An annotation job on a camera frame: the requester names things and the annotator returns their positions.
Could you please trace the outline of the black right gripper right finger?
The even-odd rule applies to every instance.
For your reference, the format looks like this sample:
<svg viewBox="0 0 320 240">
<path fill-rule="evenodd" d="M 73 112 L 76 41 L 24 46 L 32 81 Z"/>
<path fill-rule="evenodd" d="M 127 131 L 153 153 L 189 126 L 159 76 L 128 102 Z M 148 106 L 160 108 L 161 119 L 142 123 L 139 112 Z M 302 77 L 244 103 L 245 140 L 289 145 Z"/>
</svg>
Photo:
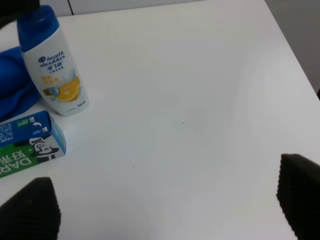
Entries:
<svg viewBox="0 0 320 240">
<path fill-rule="evenodd" d="M 277 200 L 299 240 L 320 238 L 320 166 L 300 154 L 282 154 Z"/>
</svg>

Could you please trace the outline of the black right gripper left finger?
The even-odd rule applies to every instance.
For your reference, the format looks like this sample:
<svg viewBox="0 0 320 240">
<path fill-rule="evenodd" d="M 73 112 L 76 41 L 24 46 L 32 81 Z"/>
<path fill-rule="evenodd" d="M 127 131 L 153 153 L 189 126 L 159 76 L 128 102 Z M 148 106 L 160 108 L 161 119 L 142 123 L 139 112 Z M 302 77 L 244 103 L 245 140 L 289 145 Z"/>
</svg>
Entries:
<svg viewBox="0 0 320 240">
<path fill-rule="evenodd" d="M 61 210 L 50 177 L 37 177 L 0 206 L 2 240 L 56 240 Z"/>
</svg>

